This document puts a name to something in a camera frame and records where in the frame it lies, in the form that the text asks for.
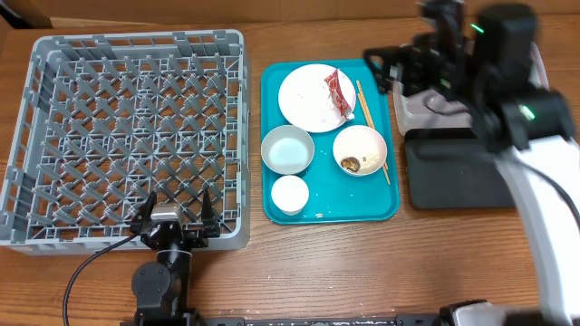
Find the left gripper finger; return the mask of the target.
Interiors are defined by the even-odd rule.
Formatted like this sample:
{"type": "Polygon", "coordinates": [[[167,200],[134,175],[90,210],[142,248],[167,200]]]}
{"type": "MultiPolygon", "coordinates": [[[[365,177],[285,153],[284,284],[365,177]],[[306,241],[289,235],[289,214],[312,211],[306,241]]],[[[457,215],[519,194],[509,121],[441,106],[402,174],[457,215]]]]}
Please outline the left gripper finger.
{"type": "Polygon", "coordinates": [[[221,228],[218,218],[213,211],[212,200],[209,194],[209,188],[204,189],[203,201],[201,208],[201,222],[203,224],[207,238],[217,238],[221,235],[221,228]]]}
{"type": "Polygon", "coordinates": [[[143,228],[151,220],[151,213],[157,204],[157,194],[155,191],[150,192],[146,201],[139,207],[137,213],[130,221],[130,231],[133,234],[141,234],[143,228]]]}

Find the small white cup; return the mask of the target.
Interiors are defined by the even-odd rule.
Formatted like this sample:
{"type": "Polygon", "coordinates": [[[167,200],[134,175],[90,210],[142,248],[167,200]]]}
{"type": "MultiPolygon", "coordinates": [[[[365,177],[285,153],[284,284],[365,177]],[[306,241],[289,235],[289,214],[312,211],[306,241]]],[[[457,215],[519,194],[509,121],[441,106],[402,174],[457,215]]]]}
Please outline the small white cup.
{"type": "Polygon", "coordinates": [[[309,188],[297,176],[280,177],[271,188],[271,199],[275,206],[288,216],[300,213],[309,199],[309,188]]]}

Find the red snack wrapper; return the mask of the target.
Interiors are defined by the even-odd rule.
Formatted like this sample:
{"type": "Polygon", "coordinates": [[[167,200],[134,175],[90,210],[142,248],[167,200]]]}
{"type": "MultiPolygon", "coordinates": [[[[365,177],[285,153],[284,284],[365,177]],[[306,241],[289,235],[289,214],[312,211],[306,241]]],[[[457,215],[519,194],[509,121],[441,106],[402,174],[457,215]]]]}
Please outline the red snack wrapper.
{"type": "Polygon", "coordinates": [[[342,93],[340,85],[339,69],[335,69],[330,75],[328,75],[324,81],[330,92],[330,97],[333,102],[334,107],[340,112],[341,116],[346,120],[353,120],[354,113],[353,108],[349,102],[345,99],[342,93]]]}

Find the pink bowl with food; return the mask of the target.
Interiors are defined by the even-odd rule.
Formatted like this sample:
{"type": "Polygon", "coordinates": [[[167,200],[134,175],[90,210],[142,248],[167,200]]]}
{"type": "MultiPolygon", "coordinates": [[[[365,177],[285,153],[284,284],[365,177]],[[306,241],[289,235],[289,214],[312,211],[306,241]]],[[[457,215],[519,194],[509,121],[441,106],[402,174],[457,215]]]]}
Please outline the pink bowl with food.
{"type": "Polygon", "coordinates": [[[355,177],[382,169],[382,155],[368,126],[353,125],[340,131],[333,142],[333,157],[342,171],[355,177]]]}

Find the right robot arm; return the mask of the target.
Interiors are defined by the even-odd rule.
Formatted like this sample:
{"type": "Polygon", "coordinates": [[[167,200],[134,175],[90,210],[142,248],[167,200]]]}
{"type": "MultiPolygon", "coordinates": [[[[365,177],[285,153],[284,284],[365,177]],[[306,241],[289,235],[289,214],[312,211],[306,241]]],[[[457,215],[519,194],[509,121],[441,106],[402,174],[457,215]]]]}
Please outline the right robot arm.
{"type": "Polygon", "coordinates": [[[530,81],[537,17],[522,3],[481,9],[464,36],[460,1],[426,1],[434,31],[404,46],[367,49],[380,93],[435,91],[460,103],[484,146],[468,162],[488,161],[505,180],[536,266],[539,305],[485,300],[440,309],[439,325],[576,325],[579,322],[579,146],[565,97],[530,81]]]}

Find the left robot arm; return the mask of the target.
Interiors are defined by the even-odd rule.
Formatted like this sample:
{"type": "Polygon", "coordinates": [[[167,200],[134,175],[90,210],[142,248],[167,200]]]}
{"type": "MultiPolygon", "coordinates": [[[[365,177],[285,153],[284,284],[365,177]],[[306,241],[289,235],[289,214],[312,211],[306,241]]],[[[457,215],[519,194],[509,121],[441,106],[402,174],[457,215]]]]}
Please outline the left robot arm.
{"type": "Polygon", "coordinates": [[[130,221],[131,233],[156,252],[156,260],[141,265],[132,276],[136,325],[205,323],[188,307],[188,291],[192,251],[208,247],[210,238],[221,235],[208,190],[203,192],[201,222],[200,229],[186,230],[179,206],[159,204],[154,192],[130,221]]]}

